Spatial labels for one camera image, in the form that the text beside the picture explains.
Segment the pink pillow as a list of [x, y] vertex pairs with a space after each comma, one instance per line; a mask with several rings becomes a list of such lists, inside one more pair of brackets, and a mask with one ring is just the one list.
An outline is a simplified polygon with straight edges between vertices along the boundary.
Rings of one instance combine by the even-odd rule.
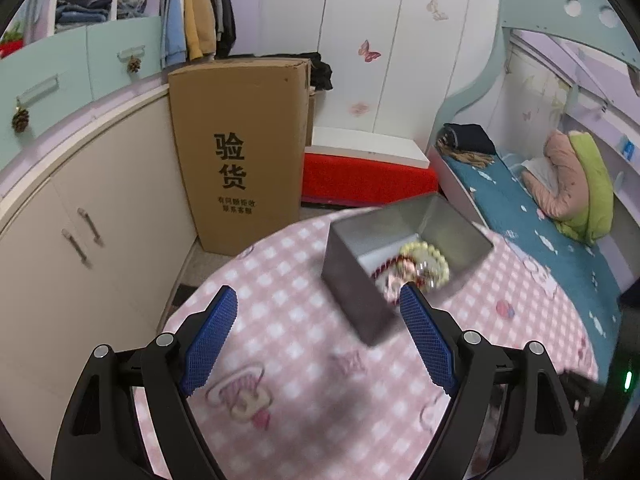
[[553, 131], [544, 156], [523, 162], [521, 177], [539, 209], [553, 220], [573, 219], [588, 207], [585, 170], [565, 133]]

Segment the white bench board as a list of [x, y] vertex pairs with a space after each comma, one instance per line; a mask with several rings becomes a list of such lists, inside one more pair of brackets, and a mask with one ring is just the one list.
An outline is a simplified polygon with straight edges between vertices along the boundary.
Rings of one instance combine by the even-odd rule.
[[410, 139], [352, 129], [314, 127], [309, 154], [343, 156], [427, 169], [430, 161]]

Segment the hanging clothes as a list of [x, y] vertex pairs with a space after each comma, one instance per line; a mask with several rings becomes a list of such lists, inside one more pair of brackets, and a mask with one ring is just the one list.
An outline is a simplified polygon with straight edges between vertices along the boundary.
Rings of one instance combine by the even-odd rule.
[[236, 41], [231, 0], [160, 0], [163, 68], [202, 58], [228, 58]]

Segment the dark purple metal box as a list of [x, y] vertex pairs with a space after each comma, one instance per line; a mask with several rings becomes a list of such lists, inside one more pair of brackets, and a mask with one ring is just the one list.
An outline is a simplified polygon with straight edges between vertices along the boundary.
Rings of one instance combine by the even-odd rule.
[[321, 276], [368, 347], [398, 332], [401, 287], [416, 284], [433, 304], [451, 297], [494, 245], [437, 193], [331, 223]]

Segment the mint drawer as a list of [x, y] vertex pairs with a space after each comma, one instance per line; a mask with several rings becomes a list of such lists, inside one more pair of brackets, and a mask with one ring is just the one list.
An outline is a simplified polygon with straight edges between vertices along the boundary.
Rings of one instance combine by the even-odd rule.
[[[1, 165], [46, 130], [92, 101], [87, 29], [79, 27], [16, 51], [0, 64]], [[19, 107], [29, 126], [16, 134], [11, 120]]]
[[[87, 48], [93, 99], [102, 99], [159, 73], [161, 32], [159, 16], [89, 26]], [[132, 56], [141, 60], [136, 74], [127, 72], [127, 63]]]

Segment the black clothes pile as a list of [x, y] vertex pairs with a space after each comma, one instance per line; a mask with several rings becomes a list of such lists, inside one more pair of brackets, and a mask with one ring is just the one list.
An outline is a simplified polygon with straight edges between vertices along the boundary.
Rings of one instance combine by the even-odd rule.
[[332, 67], [323, 61], [319, 52], [265, 54], [265, 58], [303, 58], [304, 60], [308, 60], [311, 69], [310, 84], [317, 91], [331, 91], [333, 89]]

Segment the jewelry in box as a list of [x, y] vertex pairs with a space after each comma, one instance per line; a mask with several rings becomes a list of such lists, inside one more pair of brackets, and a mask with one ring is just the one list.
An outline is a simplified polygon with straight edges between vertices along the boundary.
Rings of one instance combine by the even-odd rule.
[[388, 304], [398, 306], [401, 289], [408, 283], [426, 294], [446, 285], [451, 278], [448, 260], [433, 244], [423, 240], [402, 245], [371, 274], [371, 281]]

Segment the folded dark clothes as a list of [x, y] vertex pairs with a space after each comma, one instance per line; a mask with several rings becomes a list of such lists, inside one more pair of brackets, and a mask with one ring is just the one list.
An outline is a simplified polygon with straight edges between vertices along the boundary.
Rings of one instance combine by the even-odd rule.
[[497, 154], [495, 144], [481, 125], [452, 124], [442, 126], [440, 138], [448, 146], [457, 151], [474, 152], [484, 155]]

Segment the tan fringed scarf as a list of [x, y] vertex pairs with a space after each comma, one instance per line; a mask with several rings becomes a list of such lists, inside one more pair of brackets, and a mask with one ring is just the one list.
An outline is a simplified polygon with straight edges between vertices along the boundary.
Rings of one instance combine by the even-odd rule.
[[455, 148], [450, 148], [444, 140], [438, 139], [436, 142], [436, 148], [439, 153], [453, 158], [457, 162], [467, 164], [475, 168], [484, 169], [492, 165], [495, 161], [495, 157], [489, 154], [477, 153], [472, 151], [460, 151]]

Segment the mint drawer front right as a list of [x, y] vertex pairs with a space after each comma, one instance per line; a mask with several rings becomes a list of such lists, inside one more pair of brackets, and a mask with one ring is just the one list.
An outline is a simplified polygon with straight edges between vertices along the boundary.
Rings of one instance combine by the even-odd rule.
[[[89, 26], [87, 48], [93, 99], [102, 99], [159, 73], [161, 32], [159, 16]], [[141, 60], [136, 74], [127, 72], [127, 63], [132, 56]]]

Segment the pinecone ornament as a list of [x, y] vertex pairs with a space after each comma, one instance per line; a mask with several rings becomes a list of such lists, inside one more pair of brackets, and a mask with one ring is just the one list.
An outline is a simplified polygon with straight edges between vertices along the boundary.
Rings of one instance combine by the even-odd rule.
[[19, 107], [12, 117], [11, 126], [16, 134], [23, 133], [29, 126], [29, 111]]
[[136, 74], [141, 67], [141, 60], [140, 58], [136, 58], [135, 56], [132, 56], [128, 63], [127, 63], [127, 72], [130, 74]]

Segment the pinecone ornament left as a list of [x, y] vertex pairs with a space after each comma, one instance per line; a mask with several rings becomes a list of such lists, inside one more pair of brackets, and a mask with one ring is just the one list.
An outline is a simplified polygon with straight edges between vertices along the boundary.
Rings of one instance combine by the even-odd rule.
[[23, 133], [29, 126], [29, 111], [19, 107], [12, 117], [11, 126], [16, 134]]

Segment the teal patterned bed sheet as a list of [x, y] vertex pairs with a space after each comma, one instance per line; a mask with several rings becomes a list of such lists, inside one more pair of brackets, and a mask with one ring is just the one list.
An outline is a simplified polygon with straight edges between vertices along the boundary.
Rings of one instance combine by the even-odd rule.
[[499, 157], [485, 168], [442, 159], [473, 197], [489, 229], [541, 264], [566, 293], [587, 330], [598, 378], [605, 382], [620, 330], [620, 286], [599, 247], [561, 234]]

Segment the green blanket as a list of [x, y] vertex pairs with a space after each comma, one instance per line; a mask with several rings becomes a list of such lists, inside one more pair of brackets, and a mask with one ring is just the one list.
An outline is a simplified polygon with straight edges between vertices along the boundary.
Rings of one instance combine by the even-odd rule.
[[588, 206], [573, 218], [555, 220], [554, 223], [563, 235], [593, 246], [599, 238], [611, 232], [614, 214], [613, 185], [592, 136], [588, 132], [573, 130], [568, 138], [585, 173]]

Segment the mint drawer front left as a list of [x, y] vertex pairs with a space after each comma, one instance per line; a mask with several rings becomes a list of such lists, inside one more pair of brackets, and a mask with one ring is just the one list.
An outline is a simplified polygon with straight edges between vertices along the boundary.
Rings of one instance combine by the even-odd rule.
[[[0, 64], [1, 165], [46, 130], [92, 101], [87, 29], [79, 27], [16, 51]], [[19, 107], [29, 126], [16, 134], [11, 120]]]

